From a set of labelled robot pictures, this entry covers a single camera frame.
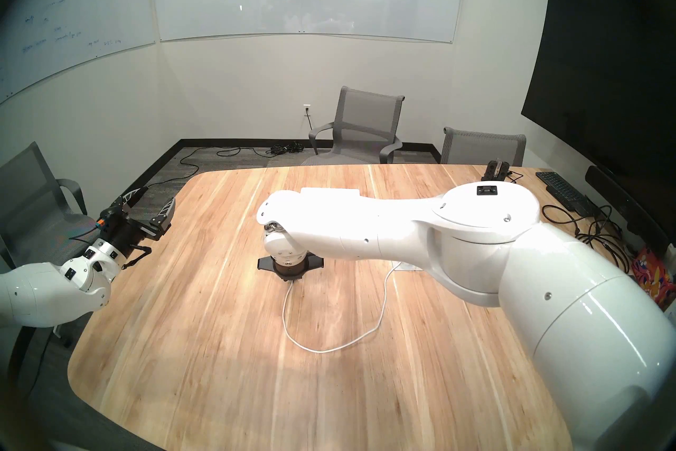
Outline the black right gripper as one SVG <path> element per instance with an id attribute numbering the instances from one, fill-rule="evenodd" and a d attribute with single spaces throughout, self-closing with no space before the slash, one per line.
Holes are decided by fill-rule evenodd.
<path id="1" fill-rule="evenodd" d="M 324 258 L 314 254 L 306 254 L 299 262 L 284 262 L 282 264 L 279 264 L 272 256 L 257 260 L 258 270 L 274 272 L 285 282 L 300 280 L 308 271 L 323 267 Z"/>

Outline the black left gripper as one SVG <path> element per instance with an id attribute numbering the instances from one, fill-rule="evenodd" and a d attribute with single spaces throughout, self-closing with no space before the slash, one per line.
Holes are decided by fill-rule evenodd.
<path id="1" fill-rule="evenodd" d="M 111 204 L 99 215 L 98 226 L 101 231 L 99 237 L 126 258 L 122 269 L 134 266 L 151 253 L 151 247 L 140 245 L 142 240 L 158 240 L 171 227 L 176 209 L 174 197 L 148 221 L 148 226 L 129 216 L 127 207 L 134 207 L 146 192 L 147 186 L 131 189 L 119 196 L 116 204 Z"/>

